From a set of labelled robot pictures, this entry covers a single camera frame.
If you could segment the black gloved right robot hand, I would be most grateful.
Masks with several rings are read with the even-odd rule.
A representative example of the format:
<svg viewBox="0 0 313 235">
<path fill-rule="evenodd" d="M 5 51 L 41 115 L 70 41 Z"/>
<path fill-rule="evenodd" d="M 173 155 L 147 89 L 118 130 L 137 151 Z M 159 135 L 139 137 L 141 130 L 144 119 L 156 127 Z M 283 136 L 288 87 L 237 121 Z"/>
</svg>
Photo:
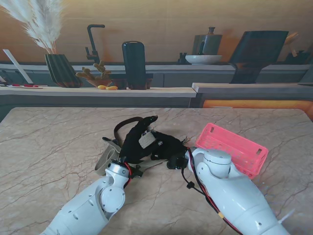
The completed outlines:
<svg viewBox="0 0 313 235">
<path fill-rule="evenodd" d="M 152 134 L 162 144 L 151 153 L 151 160 L 169 160 L 177 154 L 184 156 L 187 151 L 187 147 L 183 145 L 183 142 L 173 136 L 158 131 L 152 131 Z"/>
</svg>

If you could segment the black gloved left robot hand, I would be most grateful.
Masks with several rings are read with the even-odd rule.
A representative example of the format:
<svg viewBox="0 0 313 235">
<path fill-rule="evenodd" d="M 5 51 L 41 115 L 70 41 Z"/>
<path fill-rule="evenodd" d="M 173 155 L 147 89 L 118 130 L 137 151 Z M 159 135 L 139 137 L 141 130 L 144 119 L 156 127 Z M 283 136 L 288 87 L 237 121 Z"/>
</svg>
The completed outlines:
<svg viewBox="0 0 313 235">
<path fill-rule="evenodd" d="M 142 134 L 148 129 L 151 123 L 157 120 L 157 118 L 158 116 L 150 116 L 145 118 L 133 117 L 119 123 L 115 127 L 114 131 L 117 132 L 120 127 L 138 121 L 138 123 L 126 135 L 125 140 L 121 146 L 119 156 L 122 158 L 122 162 L 138 164 L 142 158 L 149 156 L 159 147 L 158 142 L 154 142 L 148 145 L 146 148 L 142 148 L 139 143 L 139 139 L 142 137 Z"/>
</svg>

